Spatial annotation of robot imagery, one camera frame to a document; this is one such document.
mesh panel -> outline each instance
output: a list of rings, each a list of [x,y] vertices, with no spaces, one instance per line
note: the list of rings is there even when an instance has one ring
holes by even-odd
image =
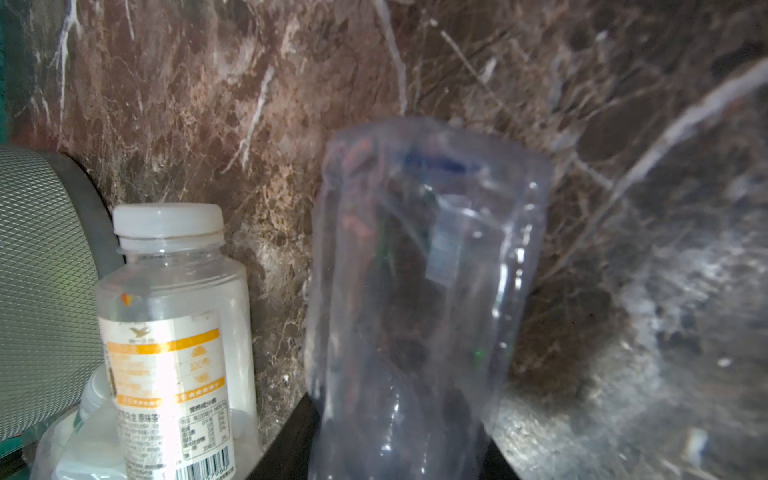
[[[0,147],[0,440],[78,401],[101,361],[97,281],[54,171]]]

translucent white bottle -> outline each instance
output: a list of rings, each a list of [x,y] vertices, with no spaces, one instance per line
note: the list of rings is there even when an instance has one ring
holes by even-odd
[[[221,209],[114,209],[127,264],[96,287],[131,480],[239,480],[259,457],[246,270]]]

white and yellow label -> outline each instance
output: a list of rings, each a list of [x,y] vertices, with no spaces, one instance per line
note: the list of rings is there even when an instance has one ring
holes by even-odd
[[[218,315],[99,326],[128,478],[233,477]]]

gray stone surface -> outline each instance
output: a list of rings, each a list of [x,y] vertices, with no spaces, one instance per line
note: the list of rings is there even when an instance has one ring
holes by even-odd
[[[495,430],[521,476],[768,477],[768,91],[731,98],[623,182],[687,108],[761,65],[765,2],[389,9],[409,113],[557,167]],[[323,145],[399,113],[372,3],[7,0],[3,14],[14,142],[77,158],[110,204],[224,208],[227,252],[251,275],[268,442],[303,391]]]

barcode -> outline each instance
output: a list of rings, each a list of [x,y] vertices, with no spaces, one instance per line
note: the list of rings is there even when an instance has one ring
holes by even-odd
[[[176,480],[207,480],[225,472],[229,466],[230,448],[227,446],[208,458],[179,468],[176,471]]]

